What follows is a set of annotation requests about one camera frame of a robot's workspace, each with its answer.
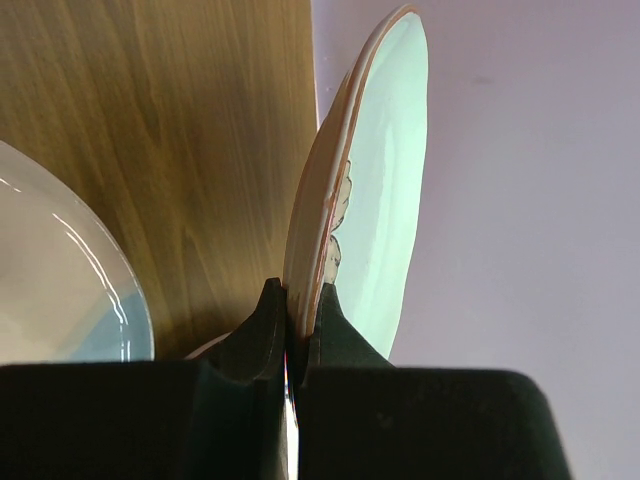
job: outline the wood grain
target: wood grain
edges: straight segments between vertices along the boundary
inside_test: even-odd
[[[113,233],[158,357],[233,329],[282,275],[315,134],[309,1],[0,5],[0,137]]]

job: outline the lavender wall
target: lavender wall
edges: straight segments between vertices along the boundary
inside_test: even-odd
[[[634,478],[640,2],[418,5],[429,140],[392,360],[527,373],[552,402],[577,478]],[[395,6],[314,0],[320,118]]]

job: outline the white plate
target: white plate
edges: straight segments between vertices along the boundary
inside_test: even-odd
[[[391,351],[418,221],[427,76],[420,17],[398,8],[367,40],[320,127],[298,186],[283,275],[301,341],[313,333],[330,282],[352,325],[380,354]]]
[[[153,358],[144,296],[105,226],[0,143],[0,364]]]

